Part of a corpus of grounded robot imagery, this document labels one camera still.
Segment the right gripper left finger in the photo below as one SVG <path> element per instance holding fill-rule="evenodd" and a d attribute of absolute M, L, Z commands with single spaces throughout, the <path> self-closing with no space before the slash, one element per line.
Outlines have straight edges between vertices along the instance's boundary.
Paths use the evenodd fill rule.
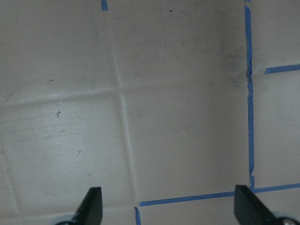
<path fill-rule="evenodd" d="M 91 187 L 71 219 L 72 225 L 100 225 L 103 218 L 101 187 Z"/>

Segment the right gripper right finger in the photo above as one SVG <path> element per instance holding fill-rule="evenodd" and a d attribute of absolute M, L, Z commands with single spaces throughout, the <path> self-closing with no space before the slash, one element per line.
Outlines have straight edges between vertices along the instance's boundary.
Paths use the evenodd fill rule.
<path fill-rule="evenodd" d="M 284 225 L 245 185 L 235 186 L 234 215 L 240 225 Z"/>

